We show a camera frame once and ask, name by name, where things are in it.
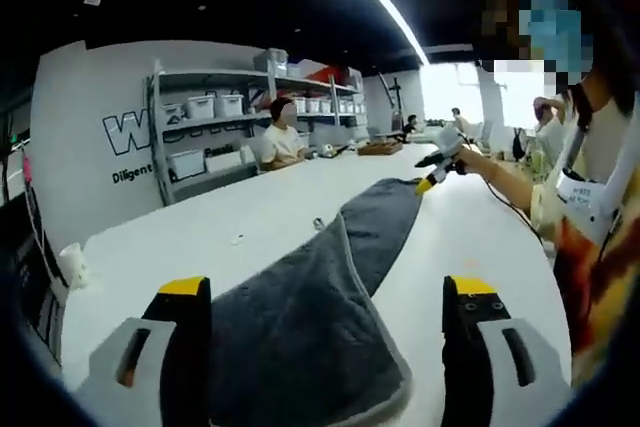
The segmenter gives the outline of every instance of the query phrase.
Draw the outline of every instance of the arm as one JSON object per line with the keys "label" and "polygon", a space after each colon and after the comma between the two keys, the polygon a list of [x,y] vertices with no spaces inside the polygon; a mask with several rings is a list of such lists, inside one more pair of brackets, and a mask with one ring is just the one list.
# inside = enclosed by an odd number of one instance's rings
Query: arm
{"label": "arm", "polygon": [[558,118],[561,124],[564,124],[564,119],[566,118],[566,114],[567,114],[567,105],[564,102],[556,99],[547,99],[546,97],[538,97],[534,101],[533,105],[535,107],[537,105],[542,105],[542,104],[548,104],[554,109],[556,109],[556,117]]}
{"label": "arm", "polygon": [[556,109],[556,117],[560,121],[561,124],[564,124],[564,119],[567,114],[567,106],[564,102],[555,99],[549,99],[549,104],[551,107]]}
{"label": "arm", "polygon": [[533,183],[507,172],[493,160],[463,147],[458,159],[467,165],[467,171],[476,173],[493,185],[514,207],[530,215]]}

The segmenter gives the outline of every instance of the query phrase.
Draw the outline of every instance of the chair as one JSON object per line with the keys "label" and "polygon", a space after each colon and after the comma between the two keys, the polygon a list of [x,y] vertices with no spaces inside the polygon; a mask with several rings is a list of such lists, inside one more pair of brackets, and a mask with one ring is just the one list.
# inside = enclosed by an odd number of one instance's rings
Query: chair
{"label": "chair", "polygon": [[262,137],[249,137],[246,139],[246,145],[251,149],[251,153],[256,161],[258,167],[258,174],[264,173],[262,169]]}

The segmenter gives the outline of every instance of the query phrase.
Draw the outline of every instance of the shelf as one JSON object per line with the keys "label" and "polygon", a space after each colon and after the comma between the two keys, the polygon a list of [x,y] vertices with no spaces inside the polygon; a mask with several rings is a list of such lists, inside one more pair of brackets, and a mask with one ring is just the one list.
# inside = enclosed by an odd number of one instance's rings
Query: shelf
{"label": "shelf", "polygon": [[216,172],[205,172],[204,174],[194,175],[193,177],[187,177],[184,180],[179,180],[171,184],[171,189],[174,192],[177,192],[180,189],[185,189],[187,187],[193,187],[194,185],[201,184],[202,182],[207,182],[209,180],[217,179],[220,177],[224,177],[225,175],[235,174],[237,172],[242,172],[245,170],[255,169],[256,163],[251,162],[243,165],[234,165],[233,167],[227,167],[226,169],[221,169]]}
{"label": "shelf", "polygon": [[[316,80],[298,79],[295,77],[276,77],[277,89],[310,90],[312,92],[331,94],[331,85]],[[359,94],[355,88],[346,85],[336,85],[336,93],[339,96]]]}
{"label": "shelf", "polygon": [[[340,114],[340,117],[355,117],[358,114]],[[300,119],[313,119],[313,118],[333,118],[335,114],[333,113],[317,113],[317,114],[298,114],[298,118]],[[169,132],[180,132],[182,130],[189,129],[201,129],[203,127],[209,127],[212,125],[223,125],[223,124],[232,124],[235,122],[255,122],[258,120],[268,120],[270,119],[270,115],[268,113],[263,114],[247,114],[242,115],[240,117],[225,117],[222,119],[200,119],[200,120],[183,120],[179,124],[171,124],[166,125],[162,128],[163,133]]]}
{"label": "shelf", "polygon": [[159,75],[160,93],[207,90],[209,88],[254,86],[269,88],[266,72],[251,70],[184,70],[168,71]]}
{"label": "shelf", "polygon": [[269,119],[269,114],[247,114],[239,117],[224,117],[221,119],[183,120],[179,124],[170,124],[162,127],[162,132],[179,132],[181,130],[198,129],[211,125],[232,124],[234,122],[253,122],[261,119]]}

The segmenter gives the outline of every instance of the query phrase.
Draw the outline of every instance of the hand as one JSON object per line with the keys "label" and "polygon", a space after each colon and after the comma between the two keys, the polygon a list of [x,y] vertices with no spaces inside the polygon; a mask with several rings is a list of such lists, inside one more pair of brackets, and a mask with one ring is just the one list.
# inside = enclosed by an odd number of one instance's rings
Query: hand
{"label": "hand", "polygon": [[482,154],[473,150],[462,147],[455,155],[455,160],[461,160],[468,174],[482,174],[486,169],[487,159]]}
{"label": "hand", "polygon": [[536,97],[533,101],[533,108],[539,109],[543,105],[552,105],[554,102],[552,99],[547,99],[546,97]]}

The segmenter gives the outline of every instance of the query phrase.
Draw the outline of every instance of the white t-shirt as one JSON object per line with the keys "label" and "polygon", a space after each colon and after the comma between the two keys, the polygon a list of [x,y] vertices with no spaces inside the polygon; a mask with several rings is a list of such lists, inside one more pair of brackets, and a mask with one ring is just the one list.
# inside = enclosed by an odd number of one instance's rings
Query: white t-shirt
{"label": "white t-shirt", "polygon": [[544,154],[548,157],[547,160],[554,165],[564,146],[564,125],[562,125],[554,115],[549,122],[540,127],[540,130],[536,133],[536,137],[538,137],[544,145]]}
{"label": "white t-shirt", "polygon": [[454,115],[453,118],[455,119],[456,126],[462,131],[462,133],[467,137],[470,137],[473,133],[473,128],[471,127],[469,121],[462,117],[462,115]]}
{"label": "white t-shirt", "polygon": [[269,164],[276,159],[295,158],[302,149],[298,131],[291,126],[282,130],[270,125],[262,136],[262,163]]}

